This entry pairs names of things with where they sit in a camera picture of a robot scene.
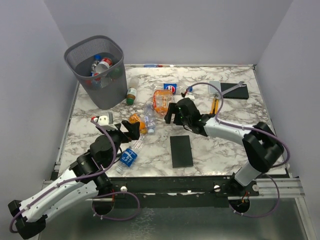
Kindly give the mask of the large orange juice bottle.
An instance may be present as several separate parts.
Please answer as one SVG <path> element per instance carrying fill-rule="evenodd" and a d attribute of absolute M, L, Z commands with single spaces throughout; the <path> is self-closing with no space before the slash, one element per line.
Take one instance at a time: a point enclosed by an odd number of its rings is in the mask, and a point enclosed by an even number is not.
<path fill-rule="evenodd" d="M 174 103 L 174 95 L 171 90 L 158 89 L 155 90 L 152 97 L 153 109 L 159 115 L 165 116 L 169 109 L 169 104 Z"/>

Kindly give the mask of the blue label bottle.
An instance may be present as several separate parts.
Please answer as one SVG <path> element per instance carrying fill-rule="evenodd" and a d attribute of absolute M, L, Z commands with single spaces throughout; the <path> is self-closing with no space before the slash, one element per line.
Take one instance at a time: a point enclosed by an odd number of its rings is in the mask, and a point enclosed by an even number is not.
<path fill-rule="evenodd" d="M 116 168 L 116 171 L 122 175 L 127 169 L 129 169 L 133 163 L 137 160 L 140 155 L 140 151 L 144 146 L 145 141 L 141 138 L 135 140 L 132 144 L 125 149 L 119 159 L 119 165 Z"/>
<path fill-rule="evenodd" d="M 101 61 L 101 56 L 99 54 L 94 55 L 94 62 L 92 63 L 94 66 L 97 66 Z"/>

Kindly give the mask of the green plastic bottle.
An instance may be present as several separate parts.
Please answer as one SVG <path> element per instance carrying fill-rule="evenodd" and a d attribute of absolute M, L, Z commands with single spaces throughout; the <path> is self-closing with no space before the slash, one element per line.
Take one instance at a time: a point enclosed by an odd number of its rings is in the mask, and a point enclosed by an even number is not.
<path fill-rule="evenodd" d="M 122 67 L 117 67 L 112 71 L 112 78 L 117 79 L 123 74 Z"/>

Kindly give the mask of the red label water bottle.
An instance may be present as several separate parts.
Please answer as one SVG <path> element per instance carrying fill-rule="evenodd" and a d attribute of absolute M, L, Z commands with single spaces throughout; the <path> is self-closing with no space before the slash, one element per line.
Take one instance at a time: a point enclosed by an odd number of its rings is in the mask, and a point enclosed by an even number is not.
<path fill-rule="evenodd" d="M 113 62 L 108 57 L 103 57 L 97 66 L 91 65 L 91 75 L 94 76 L 96 74 L 102 74 L 103 72 L 107 71 Z"/>

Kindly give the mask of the red label bottle red cap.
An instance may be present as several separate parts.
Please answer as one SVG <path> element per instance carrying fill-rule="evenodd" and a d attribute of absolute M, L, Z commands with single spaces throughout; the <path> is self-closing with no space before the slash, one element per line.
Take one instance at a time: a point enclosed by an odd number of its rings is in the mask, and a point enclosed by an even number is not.
<path fill-rule="evenodd" d="M 97 77 L 95 79 L 87 79 L 85 80 L 85 84 L 90 88 L 90 89 L 100 89 L 101 88 L 101 78 Z"/>

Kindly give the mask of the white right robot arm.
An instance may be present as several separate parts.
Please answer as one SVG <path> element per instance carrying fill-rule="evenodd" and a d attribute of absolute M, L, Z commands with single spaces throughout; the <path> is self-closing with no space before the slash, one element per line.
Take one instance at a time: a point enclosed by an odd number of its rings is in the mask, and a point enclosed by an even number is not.
<path fill-rule="evenodd" d="M 285 148 L 269 126 L 264 122 L 243 125 L 222 121 L 215 114 L 201 114 L 188 97 L 177 103 L 169 103 L 164 120 L 167 124 L 187 127 L 194 134 L 220 138 L 244 147 L 247 163 L 232 175 L 227 189 L 240 196 L 259 175 L 267 173 L 281 157 Z"/>

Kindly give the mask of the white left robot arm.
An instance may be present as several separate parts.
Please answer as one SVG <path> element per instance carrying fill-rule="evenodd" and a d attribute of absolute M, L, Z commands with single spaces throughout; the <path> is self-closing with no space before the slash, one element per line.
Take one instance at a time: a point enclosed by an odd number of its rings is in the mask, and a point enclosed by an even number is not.
<path fill-rule="evenodd" d="M 139 122 L 123 120 L 114 124 L 106 115 L 94 116 L 91 123 L 101 135 L 80 155 L 67 170 L 40 192 L 25 200 L 12 200 L 8 204 L 12 220 L 9 231 L 24 240 L 42 232 L 47 222 L 73 204 L 90 198 L 99 199 L 125 194 L 115 190 L 106 172 L 116 162 L 122 143 L 140 138 Z"/>

